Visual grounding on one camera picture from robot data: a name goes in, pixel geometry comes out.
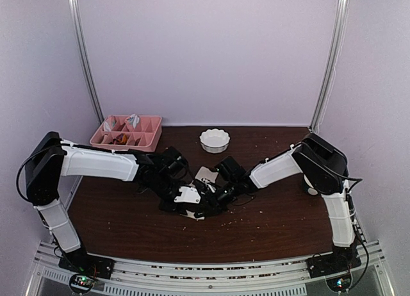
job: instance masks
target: wooden table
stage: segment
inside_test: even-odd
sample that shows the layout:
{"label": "wooden table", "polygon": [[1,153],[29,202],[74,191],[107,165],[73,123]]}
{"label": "wooden table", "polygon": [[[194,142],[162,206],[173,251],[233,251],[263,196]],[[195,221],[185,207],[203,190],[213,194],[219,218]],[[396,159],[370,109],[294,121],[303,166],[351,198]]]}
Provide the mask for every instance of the wooden table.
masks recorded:
{"label": "wooden table", "polygon": [[[199,135],[205,127],[164,127],[157,151],[173,145],[190,162],[213,167],[228,155],[246,169],[300,141],[300,127],[225,127],[228,150],[208,154]],[[220,263],[290,258],[331,251],[331,226],[321,197],[301,190],[302,175],[278,181],[243,206],[195,221],[158,209],[152,192],[137,185],[84,177],[69,210],[91,253],[162,262]],[[237,204],[246,202],[240,197]]]}

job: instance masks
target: pink plastic organizer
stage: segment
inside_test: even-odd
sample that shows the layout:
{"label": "pink plastic organizer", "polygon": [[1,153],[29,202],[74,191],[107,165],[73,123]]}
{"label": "pink plastic organizer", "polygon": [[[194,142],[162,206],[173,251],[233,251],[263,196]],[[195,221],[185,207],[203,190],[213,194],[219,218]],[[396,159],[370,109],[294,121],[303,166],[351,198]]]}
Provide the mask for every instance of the pink plastic organizer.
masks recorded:
{"label": "pink plastic organizer", "polygon": [[[101,147],[109,150],[140,150],[145,152],[154,152],[160,136],[162,134],[162,118],[157,115],[139,115],[140,122],[134,128],[126,124],[127,115],[110,115],[104,122],[115,125],[111,131],[104,130],[104,123],[91,137],[90,144],[93,147]],[[127,136],[125,145],[110,144],[119,135]]]}

